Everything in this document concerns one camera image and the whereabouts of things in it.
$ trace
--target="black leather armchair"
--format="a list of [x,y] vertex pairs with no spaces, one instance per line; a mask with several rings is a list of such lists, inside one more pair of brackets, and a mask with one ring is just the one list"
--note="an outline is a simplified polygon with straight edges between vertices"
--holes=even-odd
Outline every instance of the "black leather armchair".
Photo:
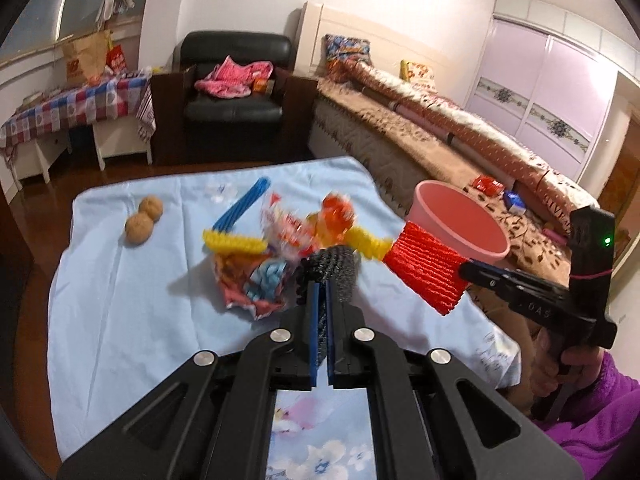
[[[240,64],[271,61],[274,93],[217,99],[196,92],[203,79],[226,56]],[[184,38],[180,68],[184,73],[184,133],[189,162],[280,161],[288,151],[281,133],[285,122],[284,83],[293,62],[289,38],[261,32],[200,30]]]
[[[226,56],[245,65],[274,64],[270,98],[251,95],[215,99],[193,85]],[[296,75],[289,38],[261,32],[191,32],[180,46],[180,70],[151,78],[156,132],[154,163],[286,162],[302,160],[308,150],[318,81]]]

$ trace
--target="blue box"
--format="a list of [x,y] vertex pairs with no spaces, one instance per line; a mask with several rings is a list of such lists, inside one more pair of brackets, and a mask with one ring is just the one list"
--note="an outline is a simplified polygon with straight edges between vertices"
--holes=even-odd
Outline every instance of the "blue box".
[[507,208],[507,211],[512,215],[522,216],[527,210],[520,196],[513,191],[505,191],[502,199],[504,200],[504,206]]

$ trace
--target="pink bowl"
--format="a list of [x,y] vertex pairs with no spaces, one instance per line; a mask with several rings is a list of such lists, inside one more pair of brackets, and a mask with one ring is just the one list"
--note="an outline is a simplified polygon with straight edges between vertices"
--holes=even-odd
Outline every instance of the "pink bowl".
[[509,253],[509,239],[500,224],[472,198],[437,180],[424,180],[415,187],[406,220],[465,258],[495,264]]

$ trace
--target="blue brush handle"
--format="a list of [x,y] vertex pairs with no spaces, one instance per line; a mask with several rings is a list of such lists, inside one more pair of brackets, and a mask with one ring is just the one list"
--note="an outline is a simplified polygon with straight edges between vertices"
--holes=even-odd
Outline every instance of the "blue brush handle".
[[228,233],[233,229],[238,219],[249,209],[256,200],[266,193],[271,181],[266,177],[260,177],[252,188],[247,191],[240,200],[233,204],[218,221],[213,224],[214,231]]

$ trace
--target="black gripper frame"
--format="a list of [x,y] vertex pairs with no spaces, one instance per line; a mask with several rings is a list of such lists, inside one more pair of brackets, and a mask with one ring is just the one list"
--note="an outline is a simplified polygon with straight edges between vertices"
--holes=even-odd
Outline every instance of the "black gripper frame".
[[314,384],[309,327],[319,298],[330,384],[367,389],[379,480],[583,478],[454,355],[403,351],[381,332],[358,330],[362,311],[339,303],[330,282],[308,286],[307,305],[284,313],[280,330],[242,352],[196,354],[69,457],[58,479],[264,480],[276,391]]
[[[493,290],[511,310],[548,329],[548,353],[565,375],[570,367],[561,363],[564,350],[578,345],[609,349],[616,338],[618,327],[607,311],[615,230],[615,217],[602,209],[587,206],[571,213],[568,288],[521,270],[504,270],[475,260],[462,264],[459,274]],[[536,399],[532,416],[547,422],[558,420],[573,391],[572,385],[564,384],[549,396]]]

